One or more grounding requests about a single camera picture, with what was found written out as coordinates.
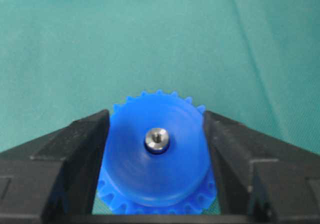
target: blue gear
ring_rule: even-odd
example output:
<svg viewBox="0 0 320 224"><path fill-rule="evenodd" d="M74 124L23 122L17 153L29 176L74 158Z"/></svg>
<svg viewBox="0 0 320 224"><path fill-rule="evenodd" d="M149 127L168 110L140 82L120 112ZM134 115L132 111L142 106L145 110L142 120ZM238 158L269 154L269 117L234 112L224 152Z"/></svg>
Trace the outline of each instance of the blue gear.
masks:
<svg viewBox="0 0 320 224"><path fill-rule="evenodd" d="M203 105L161 90L115 105L98 180L98 196L114 214L200 214L217 195L203 132ZM152 128L169 133L169 148L148 152Z"/></svg>

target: green fabric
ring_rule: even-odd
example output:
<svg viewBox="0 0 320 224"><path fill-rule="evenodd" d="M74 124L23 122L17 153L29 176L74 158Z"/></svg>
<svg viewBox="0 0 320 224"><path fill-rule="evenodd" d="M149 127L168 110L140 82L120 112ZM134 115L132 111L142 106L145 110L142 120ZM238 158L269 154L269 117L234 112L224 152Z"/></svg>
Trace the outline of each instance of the green fabric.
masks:
<svg viewBox="0 0 320 224"><path fill-rule="evenodd" d="M320 153L319 26L320 0L0 0L0 151L163 89Z"/></svg>

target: clamp jaw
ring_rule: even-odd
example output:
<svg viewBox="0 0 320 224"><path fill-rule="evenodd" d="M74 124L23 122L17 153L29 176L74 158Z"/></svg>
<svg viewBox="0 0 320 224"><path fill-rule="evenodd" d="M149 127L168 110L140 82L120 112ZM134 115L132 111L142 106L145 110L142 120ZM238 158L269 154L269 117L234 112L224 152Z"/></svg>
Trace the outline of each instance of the clamp jaw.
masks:
<svg viewBox="0 0 320 224"><path fill-rule="evenodd" d="M221 215L92 215L103 110L0 153L0 224L318 224L320 156L204 113Z"/></svg>

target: metal hub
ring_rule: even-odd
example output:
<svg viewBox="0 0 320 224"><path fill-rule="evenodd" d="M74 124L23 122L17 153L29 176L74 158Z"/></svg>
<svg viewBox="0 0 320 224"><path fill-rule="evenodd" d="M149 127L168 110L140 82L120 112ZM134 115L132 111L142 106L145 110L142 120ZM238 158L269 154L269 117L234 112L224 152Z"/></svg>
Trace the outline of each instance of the metal hub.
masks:
<svg viewBox="0 0 320 224"><path fill-rule="evenodd" d="M169 147L169 134L166 129L152 128L145 135L145 147L152 154L164 153Z"/></svg>

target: gear tooth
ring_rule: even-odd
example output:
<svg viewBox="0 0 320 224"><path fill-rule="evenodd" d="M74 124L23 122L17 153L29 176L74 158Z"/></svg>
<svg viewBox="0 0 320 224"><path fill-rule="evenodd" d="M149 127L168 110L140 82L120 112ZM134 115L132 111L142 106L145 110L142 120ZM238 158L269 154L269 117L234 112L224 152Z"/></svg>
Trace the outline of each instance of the gear tooth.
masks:
<svg viewBox="0 0 320 224"><path fill-rule="evenodd" d="M201 190L201 195L206 199L212 200L216 196L217 192L213 189L210 189L209 184L204 183L203 189Z"/></svg>
<svg viewBox="0 0 320 224"><path fill-rule="evenodd" d="M215 190L215 184L212 181L208 182L207 189L210 193L213 193L213 191Z"/></svg>
<svg viewBox="0 0 320 224"><path fill-rule="evenodd" d="M159 210L154 210L151 214L153 214L153 215L160 215L160 211L159 211Z"/></svg>
<svg viewBox="0 0 320 224"><path fill-rule="evenodd" d="M173 91L172 93L171 93L171 96L173 96L173 97L177 97L178 96L178 92L176 92L176 91Z"/></svg>
<svg viewBox="0 0 320 224"><path fill-rule="evenodd" d="M186 99L184 99L187 103L191 104L192 103L192 97L188 96Z"/></svg>
<svg viewBox="0 0 320 224"><path fill-rule="evenodd" d="M115 198L115 195L112 193L109 193L107 195L101 196L100 199L106 203L107 205L110 205L110 203L112 202L112 200Z"/></svg>
<svg viewBox="0 0 320 224"><path fill-rule="evenodd" d="M128 209L128 205L126 203L122 203L118 208L114 209L112 212L114 214L126 214Z"/></svg>
<svg viewBox="0 0 320 224"><path fill-rule="evenodd" d="M201 207L202 209L207 209L211 205L212 199L200 193L196 197L196 202L197 205L199 205L199 207Z"/></svg>
<svg viewBox="0 0 320 224"><path fill-rule="evenodd" d="M100 197L106 196L110 194L110 186L108 184L104 184L98 189L98 195Z"/></svg>
<svg viewBox="0 0 320 224"><path fill-rule="evenodd" d="M189 199L189 204L191 207L194 209L196 213L201 213L203 207L200 202L198 202L198 197L199 194L194 194L192 198Z"/></svg>
<svg viewBox="0 0 320 224"><path fill-rule="evenodd" d="M115 214L125 214L125 212L119 212L121 211L121 205L125 204L125 209L127 209L127 202L121 198L119 195L114 195L113 199L111 200L109 207L111 211Z"/></svg>
<svg viewBox="0 0 320 224"><path fill-rule="evenodd" d="M177 213L176 213L175 210L169 210L169 211L168 211L168 214L169 214L169 215L177 215Z"/></svg>
<svg viewBox="0 0 320 224"><path fill-rule="evenodd" d="M192 215L192 214L197 214L198 212L192 207L192 205L190 203L187 203L184 206L184 213L186 215Z"/></svg>
<svg viewBox="0 0 320 224"><path fill-rule="evenodd" d="M128 201L126 203L126 209L125 209L125 214L134 214L137 211L137 208L135 207L135 205L131 202Z"/></svg>
<svg viewBox="0 0 320 224"><path fill-rule="evenodd" d="M143 215L143 214L144 214L144 210L142 210L142 209L139 208L139 209L135 210L134 214L136 214L136 215Z"/></svg>
<svg viewBox="0 0 320 224"><path fill-rule="evenodd" d="M96 189L97 189L97 190L101 190L101 188L103 188L105 184L106 184L106 183L105 183L104 180L99 179L99 180L98 180L98 184L96 185Z"/></svg>
<svg viewBox="0 0 320 224"><path fill-rule="evenodd" d="M128 102L132 102L134 100L134 98L132 97L132 96L127 96L126 97L126 102L128 103Z"/></svg>
<svg viewBox="0 0 320 224"><path fill-rule="evenodd" d="M113 110L114 110L114 112L117 112L117 111L120 109L120 107L121 107L121 105L119 105L119 104L114 104L114 105L113 105Z"/></svg>
<svg viewBox="0 0 320 224"><path fill-rule="evenodd" d="M197 109L201 114L203 114L205 112L205 110L206 110L206 107L204 105L200 105L200 106L197 107Z"/></svg>

